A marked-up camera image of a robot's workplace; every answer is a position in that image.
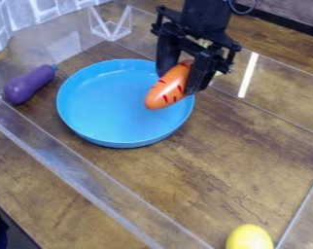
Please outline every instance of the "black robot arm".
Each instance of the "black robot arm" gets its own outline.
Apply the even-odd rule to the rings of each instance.
[[[195,62],[185,90],[187,94],[206,89],[217,71],[232,72],[236,53],[242,46],[226,35],[226,28],[232,13],[249,13],[237,12],[234,4],[234,0],[186,0],[182,13],[166,6],[157,7],[157,23],[153,24],[153,33],[158,36],[157,72],[163,76],[178,64],[181,53],[189,53]],[[189,37],[205,39],[211,45],[205,48]]]

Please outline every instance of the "purple eggplant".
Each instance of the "purple eggplant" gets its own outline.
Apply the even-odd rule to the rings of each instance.
[[[4,87],[5,100],[23,104],[35,93],[55,79],[58,65],[42,65],[27,74],[14,78]]]

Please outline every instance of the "blue bowl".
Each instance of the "blue bowl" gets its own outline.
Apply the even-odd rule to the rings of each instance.
[[[59,114],[90,142],[112,148],[137,148],[165,139],[189,119],[195,97],[161,110],[145,99],[158,81],[157,65],[142,59],[115,59],[78,71],[58,95]]]

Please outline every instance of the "wooden table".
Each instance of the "wooden table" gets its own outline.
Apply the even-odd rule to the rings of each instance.
[[[153,9],[157,1],[131,1]],[[171,1],[179,9],[181,1]],[[245,47],[313,73],[313,37],[234,17]],[[19,107],[90,161],[215,248],[242,223],[280,241],[313,184],[313,133],[209,88],[197,110],[163,142],[112,150],[82,140],[56,111],[56,93],[82,67],[141,57],[104,42],[60,65],[55,83]],[[0,206],[44,248],[147,248],[0,133]]]

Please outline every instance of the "toy lemon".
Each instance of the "toy lemon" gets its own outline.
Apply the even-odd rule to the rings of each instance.
[[[232,232],[226,249],[274,249],[274,243],[269,233],[261,227],[245,224]]]

